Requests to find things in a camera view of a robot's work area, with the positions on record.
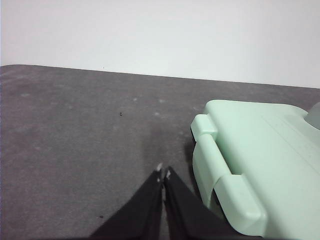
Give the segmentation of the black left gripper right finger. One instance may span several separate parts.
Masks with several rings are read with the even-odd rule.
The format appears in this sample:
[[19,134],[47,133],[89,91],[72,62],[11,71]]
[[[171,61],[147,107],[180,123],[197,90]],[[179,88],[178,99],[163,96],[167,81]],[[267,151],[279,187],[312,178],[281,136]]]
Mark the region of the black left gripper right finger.
[[165,208],[172,240],[246,240],[198,199],[172,167],[165,170]]

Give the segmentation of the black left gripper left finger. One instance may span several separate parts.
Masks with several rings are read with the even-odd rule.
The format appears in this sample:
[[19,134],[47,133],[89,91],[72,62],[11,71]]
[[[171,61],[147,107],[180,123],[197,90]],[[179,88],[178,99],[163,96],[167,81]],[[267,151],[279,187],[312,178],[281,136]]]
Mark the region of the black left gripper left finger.
[[157,240],[162,214],[162,164],[129,201],[92,234],[100,240]]

